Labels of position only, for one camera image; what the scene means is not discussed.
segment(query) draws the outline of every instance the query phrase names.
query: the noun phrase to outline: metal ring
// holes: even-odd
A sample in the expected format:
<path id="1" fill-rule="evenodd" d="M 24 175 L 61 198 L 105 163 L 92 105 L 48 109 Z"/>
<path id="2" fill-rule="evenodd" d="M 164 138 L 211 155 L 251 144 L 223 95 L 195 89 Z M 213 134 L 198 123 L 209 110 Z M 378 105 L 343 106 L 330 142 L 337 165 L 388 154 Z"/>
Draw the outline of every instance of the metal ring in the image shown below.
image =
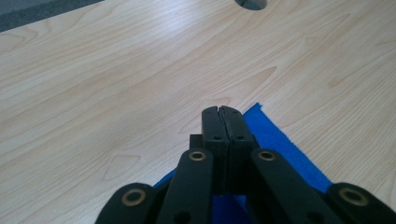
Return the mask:
<path id="1" fill-rule="evenodd" d="M 135 200 L 128 199 L 128 196 L 130 196 L 133 193 L 138 193 L 139 197 Z M 143 191 L 142 189 L 130 189 L 122 195 L 121 201 L 125 206 L 131 207 L 142 203 L 143 201 L 145 201 L 145 199 L 146 199 L 145 191 Z"/>
<path id="2" fill-rule="evenodd" d="M 264 161 L 274 161 L 275 160 L 275 155 L 274 153 L 270 151 L 261 151 L 259 152 L 259 158 L 264 160 Z"/>
<path id="3" fill-rule="evenodd" d="M 365 205 L 367 205 L 369 203 L 369 201 L 366 198 L 366 196 L 364 196 L 362 193 L 358 192 L 355 189 L 342 188 L 342 189 L 338 190 L 338 194 L 346 202 L 355 204 L 357 206 L 365 206 Z"/>
<path id="4" fill-rule="evenodd" d="M 189 158 L 192 161 L 203 161 L 204 159 L 206 159 L 206 154 L 204 152 L 194 151 L 190 153 Z"/>

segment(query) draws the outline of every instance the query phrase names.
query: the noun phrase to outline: blue towel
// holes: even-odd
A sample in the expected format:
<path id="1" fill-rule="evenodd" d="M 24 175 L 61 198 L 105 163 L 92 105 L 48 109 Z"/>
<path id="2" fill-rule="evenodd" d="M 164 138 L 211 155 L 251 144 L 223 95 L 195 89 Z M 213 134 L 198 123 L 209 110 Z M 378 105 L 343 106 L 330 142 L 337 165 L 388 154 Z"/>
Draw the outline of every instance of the blue towel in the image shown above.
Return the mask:
<path id="1" fill-rule="evenodd" d="M 255 104 L 244 115 L 247 126 L 256 136 L 260 147 L 282 154 L 311 187 L 326 192 L 332 182 L 262 113 L 261 107 L 261 105 Z M 166 175 L 158 184 L 172 177 L 173 173 Z M 214 196 L 212 223 L 250 223 L 244 201 L 245 197 L 243 196 Z"/>

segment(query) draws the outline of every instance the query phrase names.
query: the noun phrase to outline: wood grain pattern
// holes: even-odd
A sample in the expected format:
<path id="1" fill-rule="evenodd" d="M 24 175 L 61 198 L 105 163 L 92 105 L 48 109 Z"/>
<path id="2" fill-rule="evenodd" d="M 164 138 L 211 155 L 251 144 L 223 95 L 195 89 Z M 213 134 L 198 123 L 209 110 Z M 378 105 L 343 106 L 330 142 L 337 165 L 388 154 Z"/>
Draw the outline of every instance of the wood grain pattern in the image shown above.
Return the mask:
<path id="1" fill-rule="evenodd" d="M 256 102 L 396 210 L 396 1 L 105 1 L 0 34 L 0 222 L 93 223 L 211 105 Z"/>

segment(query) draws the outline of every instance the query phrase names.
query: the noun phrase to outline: light wood tabletop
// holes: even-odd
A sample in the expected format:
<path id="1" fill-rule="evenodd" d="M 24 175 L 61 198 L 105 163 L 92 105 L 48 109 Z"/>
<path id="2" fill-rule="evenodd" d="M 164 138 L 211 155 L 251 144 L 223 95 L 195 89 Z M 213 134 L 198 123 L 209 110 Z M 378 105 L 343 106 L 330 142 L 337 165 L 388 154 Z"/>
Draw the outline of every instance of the light wood tabletop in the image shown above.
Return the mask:
<path id="1" fill-rule="evenodd" d="M 0 222 L 93 223 L 176 167 L 201 111 L 264 113 L 396 210 L 396 1 L 99 4 L 0 33 Z"/>

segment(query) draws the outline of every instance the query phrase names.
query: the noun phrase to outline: table surface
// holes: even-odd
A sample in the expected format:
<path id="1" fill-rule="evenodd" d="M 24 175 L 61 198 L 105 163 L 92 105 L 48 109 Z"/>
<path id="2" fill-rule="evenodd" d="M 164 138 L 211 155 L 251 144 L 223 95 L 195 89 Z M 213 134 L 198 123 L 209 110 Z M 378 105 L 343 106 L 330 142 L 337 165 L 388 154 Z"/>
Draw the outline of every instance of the table surface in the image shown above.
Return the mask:
<path id="1" fill-rule="evenodd" d="M 105 1 L 0 34 L 0 222 L 93 223 L 256 102 L 333 182 L 396 210 L 396 1 Z"/>

